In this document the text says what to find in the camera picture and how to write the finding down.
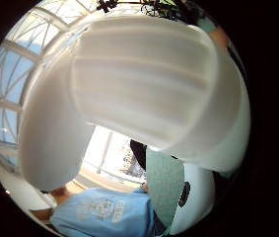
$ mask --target dark object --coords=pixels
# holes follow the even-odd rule
[[[190,191],[190,184],[189,184],[189,182],[185,182],[184,188],[183,188],[183,190],[179,196],[179,200],[178,200],[178,205],[180,207],[183,207],[186,204],[186,201],[189,196],[189,191]]]
[[[130,148],[142,169],[146,170],[147,146],[134,140],[130,140]]]
[[[97,7],[97,10],[103,9],[105,13],[109,12],[109,9],[115,8],[117,6],[117,1],[109,0],[105,2],[104,0],[99,1],[100,6]]]

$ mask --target light blue t-shirt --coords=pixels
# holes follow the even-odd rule
[[[51,224],[69,237],[151,237],[154,212],[141,189],[121,193],[87,189],[58,205]]]

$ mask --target printed shirt logo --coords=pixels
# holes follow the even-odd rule
[[[80,206],[76,210],[76,218],[81,220],[91,215],[98,220],[117,222],[122,217],[123,209],[123,201],[102,198]]]

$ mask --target black background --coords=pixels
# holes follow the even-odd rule
[[[38,1],[0,0],[0,42]],[[181,236],[279,236],[279,4],[196,1],[225,29],[247,72],[252,128],[244,165],[221,205]],[[52,236],[0,185],[0,235]]]

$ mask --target white object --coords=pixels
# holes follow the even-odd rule
[[[26,180],[41,190],[70,181],[92,124],[183,160],[194,193],[177,207],[176,234],[213,204],[205,169],[241,164],[249,105],[236,64],[201,29],[159,18],[108,18],[91,23],[36,79],[19,136]]]

